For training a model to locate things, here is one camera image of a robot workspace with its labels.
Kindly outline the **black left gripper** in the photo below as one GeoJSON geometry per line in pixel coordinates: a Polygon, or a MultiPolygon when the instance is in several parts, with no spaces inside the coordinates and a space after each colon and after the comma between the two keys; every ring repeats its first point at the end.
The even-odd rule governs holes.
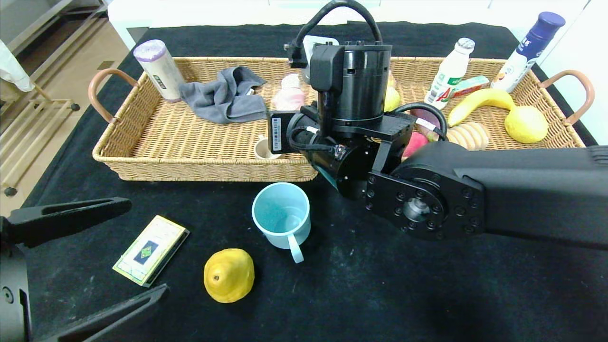
{"type": "MultiPolygon", "coordinates": [[[[1,217],[0,333],[2,342],[30,342],[32,319],[28,271],[16,244],[37,247],[121,216],[132,207],[121,197],[16,209],[1,217]]],[[[152,318],[170,294],[167,284],[74,321],[34,342],[110,342],[131,336],[152,318]]]]}

